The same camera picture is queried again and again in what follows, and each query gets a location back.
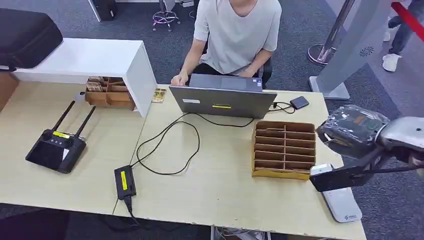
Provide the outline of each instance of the light wood tabletop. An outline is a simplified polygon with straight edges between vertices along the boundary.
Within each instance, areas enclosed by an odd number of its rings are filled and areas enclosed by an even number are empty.
[[[265,120],[312,123],[327,119],[321,93],[272,91],[276,101],[289,102],[304,96],[310,105],[294,114],[270,112]],[[183,113],[168,90],[163,103],[152,103],[139,143],[160,133]],[[220,124],[243,125],[248,118],[205,115]],[[271,231],[332,239],[366,239],[360,221],[337,223],[321,195],[310,181],[251,176],[251,144],[254,124],[244,128],[213,125],[196,115],[182,120],[193,124],[200,135],[200,151],[188,169],[179,175],[154,174],[137,164],[133,169],[137,195],[132,198],[138,218],[188,224]],[[159,139],[140,150],[151,151]],[[155,153],[144,163],[158,172],[183,168],[198,145],[192,127],[177,124],[164,137]],[[342,158],[319,140],[316,163],[343,165]],[[123,201],[114,215],[129,216]]]
[[[126,109],[97,108],[81,136],[87,147],[73,171],[55,172],[25,160],[85,84],[20,82],[0,112],[0,203],[112,214],[114,169],[130,162],[144,119]],[[59,127],[75,133],[91,109],[77,102]]]

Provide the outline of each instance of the laptop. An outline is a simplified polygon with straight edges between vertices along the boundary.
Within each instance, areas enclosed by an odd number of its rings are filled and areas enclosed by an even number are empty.
[[[227,89],[262,92],[262,78],[191,74],[190,87],[202,89]]]
[[[262,119],[273,104],[274,92],[169,86],[184,113]]]

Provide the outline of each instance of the small card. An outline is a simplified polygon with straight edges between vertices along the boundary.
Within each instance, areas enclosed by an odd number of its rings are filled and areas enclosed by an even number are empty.
[[[154,95],[153,95],[153,98],[152,98],[151,102],[152,103],[163,103],[166,92],[167,92],[166,89],[156,88],[154,90]]]

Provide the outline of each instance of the laptop sticker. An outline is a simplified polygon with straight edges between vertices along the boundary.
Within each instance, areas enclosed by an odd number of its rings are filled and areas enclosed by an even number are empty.
[[[231,105],[229,105],[229,104],[214,104],[214,105],[212,105],[212,108],[231,109]]]
[[[197,99],[182,99],[182,101],[186,104],[199,104],[200,100]]]

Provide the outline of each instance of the chrome base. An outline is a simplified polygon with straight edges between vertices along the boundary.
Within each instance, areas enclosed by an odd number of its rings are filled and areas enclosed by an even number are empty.
[[[327,56],[326,59],[323,60],[318,60],[318,57],[320,56],[321,50],[323,50],[324,45],[322,44],[318,44],[318,45],[313,45],[310,48],[308,48],[307,50],[307,58],[313,62],[314,64],[320,65],[320,66],[326,66],[327,64],[329,64],[331,58],[334,56],[334,54],[336,53],[336,50],[334,47],[331,47],[331,52],[330,54]]]
[[[177,24],[180,24],[180,19],[177,14],[173,11],[158,11],[153,14],[153,31],[156,31],[156,24],[168,25],[168,32],[172,32],[170,23],[176,20]]]
[[[313,92],[321,93],[320,89],[318,88],[316,76],[309,77],[309,86]],[[351,98],[343,82],[338,87],[336,87],[333,91],[329,93],[323,92],[322,95],[324,95],[324,99],[328,99],[328,100],[349,100]]]

